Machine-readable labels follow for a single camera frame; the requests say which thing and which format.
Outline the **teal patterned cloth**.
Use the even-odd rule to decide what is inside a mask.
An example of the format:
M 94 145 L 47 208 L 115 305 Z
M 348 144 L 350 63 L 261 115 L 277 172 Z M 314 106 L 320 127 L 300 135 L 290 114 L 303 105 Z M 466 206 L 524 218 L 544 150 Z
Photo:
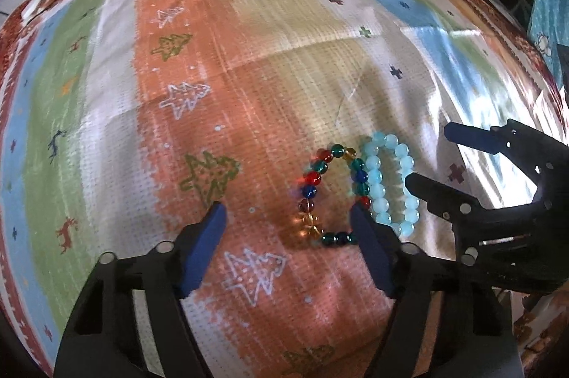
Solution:
M 568 0 L 534 0 L 527 32 L 557 88 L 568 86 Z

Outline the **white power strip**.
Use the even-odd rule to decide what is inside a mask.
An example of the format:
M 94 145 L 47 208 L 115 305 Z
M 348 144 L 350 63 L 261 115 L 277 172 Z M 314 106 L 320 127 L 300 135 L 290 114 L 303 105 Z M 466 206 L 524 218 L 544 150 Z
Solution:
M 29 22 L 33 16 L 35 16 L 36 11 L 39 7 L 39 3 L 41 3 L 42 0 L 30 0 L 28 2 L 28 4 L 25 6 L 25 8 L 22 10 L 22 12 L 20 13 L 20 17 L 24 22 Z

